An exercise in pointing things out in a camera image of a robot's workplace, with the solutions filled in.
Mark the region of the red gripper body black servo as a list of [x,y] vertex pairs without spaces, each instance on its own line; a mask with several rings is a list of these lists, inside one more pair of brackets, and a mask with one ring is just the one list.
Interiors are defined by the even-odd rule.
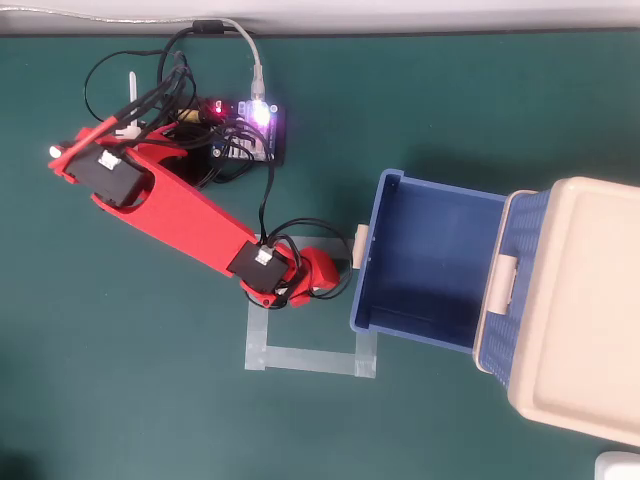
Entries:
[[286,280],[292,282],[288,304],[301,307],[312,299],[328,299],[337,292],[340,274],[330,256],[316,247],[306,247],[300,252],[300,265],[289,259],[290,269]]

